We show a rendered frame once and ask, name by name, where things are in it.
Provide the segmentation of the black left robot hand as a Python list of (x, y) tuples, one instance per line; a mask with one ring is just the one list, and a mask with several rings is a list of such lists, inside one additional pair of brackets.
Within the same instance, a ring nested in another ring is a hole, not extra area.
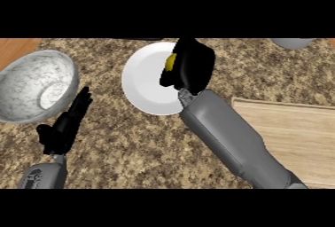
[(68, 111), (61, 114), (55, 124), (52, 126), (47, 124), (38, 125), (37, 132), (40, 143), (44, 145), (44, 154), (62, 155), (69, 152), (92, 101), (89, 87), (84, 87), (75, 96)]

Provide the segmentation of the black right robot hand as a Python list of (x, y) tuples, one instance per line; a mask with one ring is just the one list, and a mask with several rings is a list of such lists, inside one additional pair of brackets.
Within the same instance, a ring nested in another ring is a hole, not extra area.
[(186, 89), (193, 96), (205, 89), (214, 71), (214, 49), (199, 43), (195, 38), (179, 39), (173, 52), (177, 54), (171, 71), (162, 69), (159, 85)]

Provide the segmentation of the yellow lemon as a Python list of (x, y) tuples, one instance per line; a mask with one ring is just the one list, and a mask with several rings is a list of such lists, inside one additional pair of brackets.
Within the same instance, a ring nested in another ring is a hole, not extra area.
[(171, 55), (167, 58), (167, 62), (165, 62), (165, 71), (171, 71), (173, 70), (176, 57), (177, 57), (177, 54), (171, 53)]

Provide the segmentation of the white round plate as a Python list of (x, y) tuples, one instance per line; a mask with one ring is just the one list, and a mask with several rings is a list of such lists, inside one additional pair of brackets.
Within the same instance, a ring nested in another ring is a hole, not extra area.
[(167, 58), (176, 44), (158, 42), (140, 48), (121, 72), (121, 88), (133, 106), (148, 114), (171, 115), (182, 111), (179, 92), (159, 85)]

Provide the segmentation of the pale wooden tray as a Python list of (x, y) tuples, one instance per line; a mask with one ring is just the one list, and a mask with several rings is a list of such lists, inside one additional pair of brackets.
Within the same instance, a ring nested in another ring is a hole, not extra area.
[(307, 186), (335, 189), (335, 106), (232, 98), (232, 107)]

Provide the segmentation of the white marbled bowl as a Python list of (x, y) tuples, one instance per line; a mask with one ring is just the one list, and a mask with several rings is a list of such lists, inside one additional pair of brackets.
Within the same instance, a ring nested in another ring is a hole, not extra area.
[(61, 51), (34, 51), (0, 71), (0, 122), (44, 121), (63, 112), (78, 89), (75, 62)]

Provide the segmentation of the grey rounded object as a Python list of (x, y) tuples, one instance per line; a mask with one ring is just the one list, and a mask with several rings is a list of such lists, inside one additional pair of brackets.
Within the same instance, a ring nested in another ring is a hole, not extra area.
[(308, 46), (314, 38), (273, 38), (273, 43), (288, 50), (298, 50)]

